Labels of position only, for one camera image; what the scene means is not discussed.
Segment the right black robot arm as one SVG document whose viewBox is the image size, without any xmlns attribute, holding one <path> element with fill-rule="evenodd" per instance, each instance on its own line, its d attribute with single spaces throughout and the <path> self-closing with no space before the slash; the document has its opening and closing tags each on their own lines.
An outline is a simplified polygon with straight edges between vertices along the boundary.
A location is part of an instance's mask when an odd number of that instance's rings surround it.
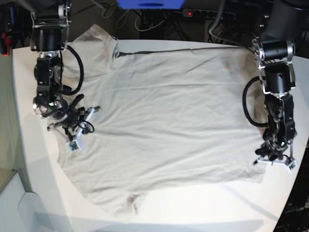
<svg viewBox="0 0 309 232">
<path fill-rule="evenodd" d="M 78 108 L 84 98 L 79 94 L 84 81 L 84 66 L 77 52 L 68 45 L 71 1 L 56 0 L 35 13 L 31 13 L 33 31 L 30 48 L 39 54 L 34 77 L 37 81 L 36 97 L 33 99 L 35 113 L 50 121 L 48 131 L 64 138 L 70 151 L 82 148 L 81 135 L 95 131 L 90 123 L 92 115 L 100 106 Z M 69 50 L 79 67 L 76 89 L 62 83 L 64 63 L 62 52 Z"/>
</svg>

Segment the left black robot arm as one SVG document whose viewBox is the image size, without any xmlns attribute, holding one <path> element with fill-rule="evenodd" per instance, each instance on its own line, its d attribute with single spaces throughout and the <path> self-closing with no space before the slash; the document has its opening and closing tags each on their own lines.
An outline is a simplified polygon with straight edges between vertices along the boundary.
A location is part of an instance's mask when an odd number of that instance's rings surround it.
<svg viewBox="0 0 309 232">
<path fill-rule="evenodd" d="M 251 79 L 242 94 L 242 105 L 248 121 L 264 128 L 261 147 L 255 151 L 258 163 L 284 166 L 291 172 L 297 167 L 293 157 L 293 141 L 297 135 L 294 101 L 290 91 L 295 88 L 293 57 L 295 38 L 309 17 L 307 0 L 275 0 L 269 15 L 264 15 L 260 32 L 252 40 L 258 76 Z M 260 82 L 268 121 L 257 123 L 247 109 L 249 87 Z"/>
</svg>

